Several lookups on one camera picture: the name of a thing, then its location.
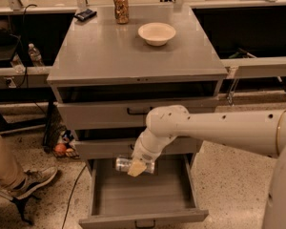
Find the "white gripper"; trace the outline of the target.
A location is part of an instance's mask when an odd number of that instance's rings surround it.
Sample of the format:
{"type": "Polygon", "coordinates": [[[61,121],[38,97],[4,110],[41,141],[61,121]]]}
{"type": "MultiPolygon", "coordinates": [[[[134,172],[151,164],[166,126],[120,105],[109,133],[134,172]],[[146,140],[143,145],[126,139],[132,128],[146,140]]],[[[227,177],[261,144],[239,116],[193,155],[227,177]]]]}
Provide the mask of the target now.
{"type": "Polygon", "coordinates": [[[132,153],[133,160],[128,175],[137,177],[142,174],[147,168],[146,163],[155,162],[161,155],[163,149],[163,145],[158,145],[157,143],[144,144],[139,138],[134,144],[132,153]]]}

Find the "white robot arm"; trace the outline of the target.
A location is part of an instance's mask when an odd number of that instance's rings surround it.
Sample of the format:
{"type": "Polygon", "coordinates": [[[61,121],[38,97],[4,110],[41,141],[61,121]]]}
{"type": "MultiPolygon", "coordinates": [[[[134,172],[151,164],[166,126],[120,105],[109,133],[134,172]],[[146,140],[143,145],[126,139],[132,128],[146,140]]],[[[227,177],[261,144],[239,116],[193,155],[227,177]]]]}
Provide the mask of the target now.
{"type": "Polygon", "coordinates": [[[179,136],[277,155],[262,229],[286,229],[286,110],[191,114],[181,105],[154,108],[135,142],[128,174],[139,176],[179,136]]]}

